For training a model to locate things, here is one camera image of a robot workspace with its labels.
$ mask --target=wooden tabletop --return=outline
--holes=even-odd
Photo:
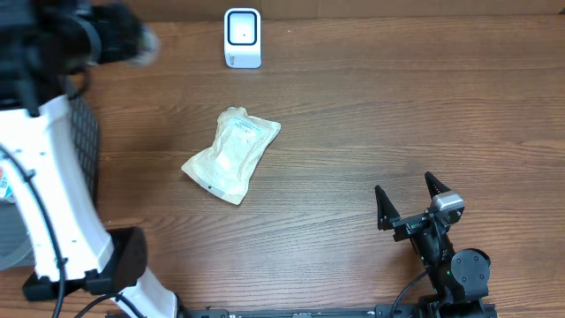
[[[423,267],[377,230],[373,188],[421,213],[429,170],[465,198],[455,249],[492,259],[486,302],[563,316],[563,16],[265,21],[258,70],[225,65],[222,23],[152,27],[159,60],[100,67],[86,96],[102,128],[98,210],[109,228],[143,228],[150,268],[188,307],[393,302]],[[240,206],[180,170],[229,106],[282,124]],[[30,273],[0,273],[0,316],[49,315],[21,295]],[[64,316],[91,299],[71,295]]]

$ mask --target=brown wooden surface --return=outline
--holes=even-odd
[[[373,187],[419,213],[430,170],[466,199],[450,238],[491,256],[501,317],[563,317],[564,18],[266,22],[259,70],[226,67],[222,23],[153,27],[158,62],[100,67],[87,94],[99,212],[144,229],[150,267],[188,307],[392,302],[422,265],[377,231]],[[180,170],[229,106],[282,123],[240,207]],[[0,273],[0,316],[49,315],[53,303],[21,296],[29,273]],[[65,317],[90,299],[67,298]],[[115,308],[104,304],[91,316]]]
[[[107,3],[108,0],[94,0]],[[375,18],[557,14],[562,0],[124,0],[141,18],[158,22],[221,21],[232,7],[252,7],[263,19]]]

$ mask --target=wall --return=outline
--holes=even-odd
[[[221,20],[234,6],[263,19],[556,14],[563,0],[125,0],[146,21]]]

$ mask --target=brown backdrop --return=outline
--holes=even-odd
[[[234,6],[263,19],[556,14],[563,0],[125,0],[146,21],[221,20]]]

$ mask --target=white plastic bag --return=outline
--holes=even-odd
[[[281,124],[248,116],[230,107],[218,117],[212,147],[200,151],[181,168],[211,194],[233,204],[247,194],[249,179]]]

